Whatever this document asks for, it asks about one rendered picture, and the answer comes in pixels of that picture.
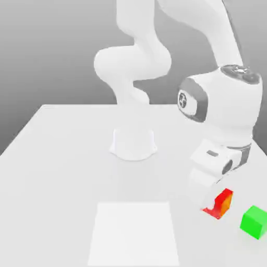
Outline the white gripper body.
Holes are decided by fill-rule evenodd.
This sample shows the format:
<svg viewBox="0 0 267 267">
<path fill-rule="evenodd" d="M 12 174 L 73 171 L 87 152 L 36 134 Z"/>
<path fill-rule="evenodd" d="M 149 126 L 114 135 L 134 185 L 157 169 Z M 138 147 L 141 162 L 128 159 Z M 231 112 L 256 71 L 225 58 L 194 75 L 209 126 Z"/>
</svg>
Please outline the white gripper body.
<svg viewBox="0 0 267 267">
<path fill-rule="evenodd" d="M 193 167 L 188 175 L 188 198 L 198 209 L 212 209 L 220 193 L 223 176 L 214 176 Z"/>
</svg>

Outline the small red cube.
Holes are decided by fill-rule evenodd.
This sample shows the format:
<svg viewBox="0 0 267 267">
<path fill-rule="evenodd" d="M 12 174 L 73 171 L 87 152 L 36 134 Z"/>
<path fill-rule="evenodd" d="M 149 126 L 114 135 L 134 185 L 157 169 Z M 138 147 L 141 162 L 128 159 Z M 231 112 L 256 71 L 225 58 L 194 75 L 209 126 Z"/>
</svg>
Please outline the small red cube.
<svg viewBox="0 0 267 267">
<path fill-rule="evenodd" d="M 202 209 L 205 213 L 219 220 L 226 211 L 230 208 L 232 201 L 233 191 L 225 188 L 215 199 L 214 206 L 212 209 Z"/>
</svg>

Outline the small green cube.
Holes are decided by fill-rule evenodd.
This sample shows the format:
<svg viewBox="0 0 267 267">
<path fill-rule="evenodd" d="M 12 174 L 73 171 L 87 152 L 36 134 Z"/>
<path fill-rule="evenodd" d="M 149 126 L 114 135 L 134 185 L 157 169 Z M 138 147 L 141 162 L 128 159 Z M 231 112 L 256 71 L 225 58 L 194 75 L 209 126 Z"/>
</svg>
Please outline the small green cube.
<svg viewBox="0 0 267 267">
<path fill-rule="evenodd" d="M 267 231 L 267 211 L 251 206 L 242 216 L 240 229 L 259 240 Z"/>
</svg>

